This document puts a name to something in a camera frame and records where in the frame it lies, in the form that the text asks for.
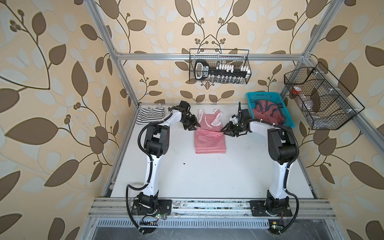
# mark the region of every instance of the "black cable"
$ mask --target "black cable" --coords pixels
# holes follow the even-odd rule
[[[288,174],[289,174],[289,170],[290,170],[290,167],[291,167],[291,164],[297,159],[297,157],[299,156],[299,145],[297,143],[297,140],[294,136],[294,134],[291,132],[291,130],[287,127],[284,127],[284,126],[279,126],[279,125],[275,125],[273,123],[270,123],[270,122],[266,122],[266,121],[263,121],[259,118],[253,118],[253,119],[250,119],[250,120],[247,120],[246,122],[244,122],[244,124],[248,124],[250,122],[261,122],[261,123],[266,123],[266,124],[269,124],[273,127],[277,127],[277,128],[280,128],[282,130],[285,130],[290,136],[291,138],[293,139],[293,142],[294,142],[294,145],[295,145],[295,149],[296,149],[296,152],[295,152],[295,155],[291,158],[291,160],[288,162],[287,164],[287,167],[286,167],[286,171],[285,171],[285,176],[284,176],[284,191],[288,194],[288,195],[291,195],[295,198],[296,200],[296,211],[291,219],[291,221],[281,230],[281,231],[278,231],[279,234],[282,234],[283,232],[285,232],[291,225],[292,223],[295,221],[298,213],[299,213],[299,199],[297,198],[297,196],[291,192],[288,191],[287,189],[287,181],[288,181]]]
[[[129,210],[129,205],[128,205],[128,189],[131,188],[133,190],[136,190],[136,191],[140,191],[140,190],[143,190],[144,188],[146,188],[149,184],[149,181],[151,180],[151,177],[152,177],[152,168],[153,168],[153,158],[151,156],[151,154],[149,152],[147,152],[142,146],[141,146],[141,136],[142,134],[144,133],[144,131],[149,128],[150,126],[153,126],[153,125],[158,125],[160,123],[163,123],[165,121],[167,121],[171,116],[172,116],[172,110],[170,108],[168,108],[168,110],[170,111],[169,115],[164,118],[164,120],[162,121],[159,121],[159,122],[150,122],[148,123],[146,126],[144,126],[144,128],[140,131],[139,133],[139,136],[137,138],[137,144],[139,145],[139,149],[145,153],[148,157],[149,157],[149,160],[150,160],[150,163],[149,163],[149,175],[148,175],[148,179],[147,179],[147,184],[145,184],[144,186],[142,187],[133,187],[132,185],[128,184],[127,185],[127,188],[126,188],[126,192],[125,192],[125,200],[126,200],[126,207],[127,207],[127,212],[128,212],[128,215],[129,215],[129,219],[132,221],[133,225],[135,225],[135,227],[139,230],[139,232],[141,232],[142,234],[146,234],[148,232],[145,231],[145,229],[143,229],[142,227],[140,227],[136,221],[133,219],[132,217],[132,214]]]

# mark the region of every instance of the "folded striped garment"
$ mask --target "folded striped garment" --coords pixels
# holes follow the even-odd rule
[[[166,114],[166,110],[161,106],[161,104],[159,104],[155,108],[151,108],[151,107],[140,108],[136,123],[148,124],[150,122],[158,122],[163,120],[165,114]]]

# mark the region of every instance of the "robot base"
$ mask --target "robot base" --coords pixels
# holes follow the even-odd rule
[[[163,200],[159,199],[157,205],[160,207],[160,215],[170,214],[172,208],[172,200]],[[139,204],[139,200],[133,201],[133,207],[131,213],[133,215],[147,215],[145,212],[141,211],[141,208],[144,208]]]
[[[251,207],[252,216],[254,217],[276,216],[280,218],[281,213],[283,213],[283,217],[291,217],[292,211],[288,201],[288,197],[285,199],[275,199],[268,190],[267,199],[265,201],[253,200],[249,201],[249,205]]]

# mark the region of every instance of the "wall-mounted wire basket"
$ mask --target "wall-mounted wire basket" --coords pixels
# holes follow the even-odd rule
[[[327,73],[337,86],[327,80]],[[314,68],[302,67],[284,74],[284,84],[312,130],[339,129],[365,108],[321,62]]]
[[[189,50],[189,82],[247,84],[252,72],[249,50],[199,49]]]

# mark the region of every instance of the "table surface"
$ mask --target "table surface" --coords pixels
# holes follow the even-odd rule
[[[222,124],[236,114],[237,105],[192,105],[199,109],[223,112]],[[146,155],[137,145],[144,125],[135,124],[111,197],[125,197],[127,184],[141,187],[146,172]],[[170,128],[170,145],[159,168],[159,197],[162,198],[265,198],[271,185],[273,160],[268,154],[267,139],[258,133],[240,137],[225,136],[225,154],[196,154],[194,132],[185,131],[181,123]],[[308,183],[295,161],[288,178],[288,190],[299,198],[313,198]],[[130,190],[135,197],[139,191]]]

